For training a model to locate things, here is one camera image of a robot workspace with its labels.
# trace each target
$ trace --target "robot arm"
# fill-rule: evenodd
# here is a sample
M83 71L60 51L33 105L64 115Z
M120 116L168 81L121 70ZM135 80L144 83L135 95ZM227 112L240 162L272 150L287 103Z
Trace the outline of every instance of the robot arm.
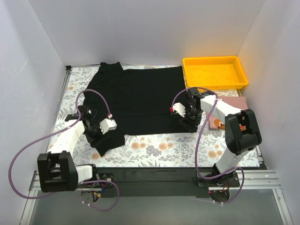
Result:
M190 132L195 132L201 121L202 112L209 112L212 109L216 97L209 92L199 93L197 88L189 89L186 96L190 106L185 108L181 103L175 103L171 112L178 113L182 117L180 123ZM225 124L227 145L224 154L213 166L214 176L235 167L249 151L262 142L262 137L255 114L250 109L241 110L219 100L212 115Z
M94 165L75 166L72 155L75 146L82 134L91 135L97 142L105 138L109 130L114 130L117 124L111 118L102 120L98 126L91 121L91 110L86 106L79 106L82 113L81 120L73 127L60 134L56 143L46 154L37 158L41 190L43 192L56 192L76 190L79 183L95 179ZM65 120L66 127L74 124L78 114L68 115Z

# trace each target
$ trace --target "white backdrop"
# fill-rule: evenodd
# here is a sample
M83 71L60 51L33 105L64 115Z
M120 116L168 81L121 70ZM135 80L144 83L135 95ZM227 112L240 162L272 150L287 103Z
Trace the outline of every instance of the white backdrop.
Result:
M8 167L24 145L50 133L66 72L27 0L0 0L0 46L0 224L17 225L26 199L10 187ZM15 162L13 181L24 195L47 144Z
M264 0L30 0L65 65L236 55Z
M275 169L293 223L300 224L300 1L266 0L238 57L243 91L262 133L262 156Z

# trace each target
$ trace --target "floral tablecloth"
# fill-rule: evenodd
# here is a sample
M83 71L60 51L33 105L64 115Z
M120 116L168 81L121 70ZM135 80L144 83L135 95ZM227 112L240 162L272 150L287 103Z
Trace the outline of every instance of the floral tablecloth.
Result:
M124 69L165 67L172 66L123 66ZM72 68L54 131L64 128L65 117L75 112L76 96L87 87L97 71L98 67ZM217 93L220 96L238 96L237 90L221 90L217 91ZM79 99L79 104L82 104L83 98L82 95ZM203 113L201 125L204 120L205 114ZM107 151L103 157L100 157L96 149L90 147L85 136L82 135L73 153L73 160L76 165L93 163L99 167L192 167L195 166L195 145L199 131L200 129L193 134L126 135L124 146ZM209 130L206 126L198 151L199 166L211 167L220 159L226 149L224 137L225 133L223 130ZM56 140L57 136L52 139L52 143ZM249 152L239 163L239 166L258 167L256 151Z

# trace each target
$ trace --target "brown cloth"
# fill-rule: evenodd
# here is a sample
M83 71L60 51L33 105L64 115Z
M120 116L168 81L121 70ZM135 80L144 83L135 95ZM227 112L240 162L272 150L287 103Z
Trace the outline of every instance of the brown cloth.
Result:
M229 97L229 96L219 96L224 102L227 104L239 108L242 110L248 109L247 103L246 103L246 97ZM225 129L225 124L223 124L219 119L217 119L214 116L210 116L210 119L208 120L209 128L210 129Z

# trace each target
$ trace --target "yellow tray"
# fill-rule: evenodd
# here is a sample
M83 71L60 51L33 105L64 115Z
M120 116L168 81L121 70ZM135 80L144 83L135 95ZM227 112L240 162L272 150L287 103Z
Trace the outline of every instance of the yellow tray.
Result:
M212 90L241 89L248 80L236 56L184 58L183 68L188 87Z

